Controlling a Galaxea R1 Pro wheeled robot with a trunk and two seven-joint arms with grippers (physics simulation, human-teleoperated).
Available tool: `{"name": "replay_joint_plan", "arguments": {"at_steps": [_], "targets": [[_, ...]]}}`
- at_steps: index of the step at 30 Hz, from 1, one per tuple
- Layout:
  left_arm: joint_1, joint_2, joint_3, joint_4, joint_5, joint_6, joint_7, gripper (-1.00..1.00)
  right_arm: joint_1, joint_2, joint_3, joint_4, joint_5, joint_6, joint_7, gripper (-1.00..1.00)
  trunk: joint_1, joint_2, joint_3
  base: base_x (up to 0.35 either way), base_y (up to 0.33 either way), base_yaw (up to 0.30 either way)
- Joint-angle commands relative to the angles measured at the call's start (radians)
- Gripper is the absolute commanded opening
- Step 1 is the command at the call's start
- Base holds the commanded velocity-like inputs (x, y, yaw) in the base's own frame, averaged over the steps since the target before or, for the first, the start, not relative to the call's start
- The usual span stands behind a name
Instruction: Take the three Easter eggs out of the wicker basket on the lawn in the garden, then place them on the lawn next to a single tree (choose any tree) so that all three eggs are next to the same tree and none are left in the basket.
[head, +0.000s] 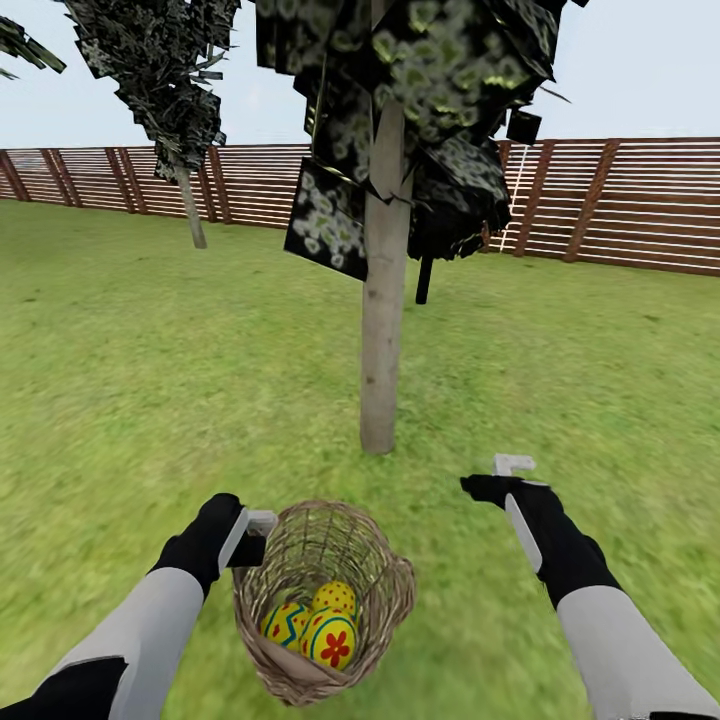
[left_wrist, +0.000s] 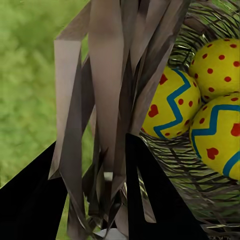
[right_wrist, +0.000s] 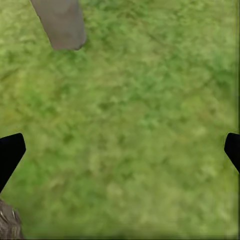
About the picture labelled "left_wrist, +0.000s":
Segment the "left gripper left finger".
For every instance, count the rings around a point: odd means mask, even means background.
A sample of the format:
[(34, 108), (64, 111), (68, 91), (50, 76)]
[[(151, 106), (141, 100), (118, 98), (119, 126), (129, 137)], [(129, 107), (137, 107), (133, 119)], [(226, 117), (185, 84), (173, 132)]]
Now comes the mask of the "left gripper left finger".
[(68, 191), (48, 180), (55, 145), (0, 189), (0, 240), (56, 240)]

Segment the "wicker basket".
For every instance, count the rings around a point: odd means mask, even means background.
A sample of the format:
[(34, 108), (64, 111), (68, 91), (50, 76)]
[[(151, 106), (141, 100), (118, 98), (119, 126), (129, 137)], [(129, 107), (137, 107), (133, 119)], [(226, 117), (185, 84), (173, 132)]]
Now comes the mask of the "wicker basket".
[[(71, 240), (87, 240), (89, 236), (105, 240), (113, 222), (129, 240), (127, 133), (140, 136), (163, 171), (170, 174), (169, 179), (191, 180), (189, 184), (195, 189), (172, 184), (186, 204), (203, 205), (189, 207), (190, 210), (214, 215), (194, 215), (205, 223), (200, 225), (208, 237), (223, 236), (231, 240), (240, 237), (240, 231), (232, 231), (240, 227), (240, 221), (226, 222), (240, 217), (240, 203), (214, 206), (240, 200), (212, 198), (240, 191), (237, 180), (224, 175), (212, 177), (217, 172), (195, 175), (211, 168), (190, 154), (176, 153), (190, 149), (190, 129), (172, 139), (153, 137), (141, 129), (166, 66), (188, 73), (186, 61), (190, 52), (198, 51), (205, 41), (219, 39), (218, 32), (224, 38), (232, 38), (233, 34), (240, 39), (232, 27), (240, 31), (240, 25), (228, 19), (240, 13), (240, 1), (220, 1), (233, 4), (237, 10), (228, 14), (210, 0), (90, 0), (54, 40), (57, 139), (48, 180), (62, 177), (66, 186), (69, 194), (66, 233)], [(219, 21), (226, 22), (224, 25), (232, 34), (223, 31)], [(82, 63), (82, 40), (87, 34), (89, 52)], [(180, 37), (187, 46), (177, 43)], [(186, 52), (184, 61), (169, 58), (181, 55), (180, 51)], [(82, 137), (88, 122), (93, 158), (82, 177)], [(145, 220), (157, 223), (138, 166), (137, 173)], [(198, 182), (203, 179), (210, 180)], [(217, 182), (222, 179), (228, 181)], [(203, 190), (200, 185), (213, 187)], [(239, 211), (221, 216), (220, 213), (230, 210)], [(96, 226), (102, 228), (102, 219), (107, 221), (104, 237), (93, 233)], [(206, 220), (218, 220), (220, 224)]]

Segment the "easter egg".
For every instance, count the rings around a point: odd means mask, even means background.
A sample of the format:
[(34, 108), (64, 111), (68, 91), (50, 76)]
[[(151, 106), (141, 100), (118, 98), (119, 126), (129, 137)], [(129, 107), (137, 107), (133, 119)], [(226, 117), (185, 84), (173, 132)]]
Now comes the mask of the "easter egg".
[(240, 92), (209, 101), (195, 115), (190, 149), (210, 170), (240, 181)]
[(171, 140), (190, 129), (201, 105), (196, 80), (183, 69), (166, 66), (141, 130)]
[(188, 73), (195, 79), (201, 95), (201, 107), (218, 96), (240, 92), (240, 39), (224, 38), (207, 41), (194, 57), (186, 61)]

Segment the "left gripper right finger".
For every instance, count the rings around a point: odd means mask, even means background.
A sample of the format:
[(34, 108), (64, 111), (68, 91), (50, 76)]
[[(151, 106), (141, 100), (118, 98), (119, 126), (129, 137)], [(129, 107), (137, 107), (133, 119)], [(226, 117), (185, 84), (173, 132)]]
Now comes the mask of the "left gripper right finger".
[[(125, 134), (125, 162), (129, 240), (210, 240), (140, 136)], [(145, 220), (137, 167), (156, 223)]]

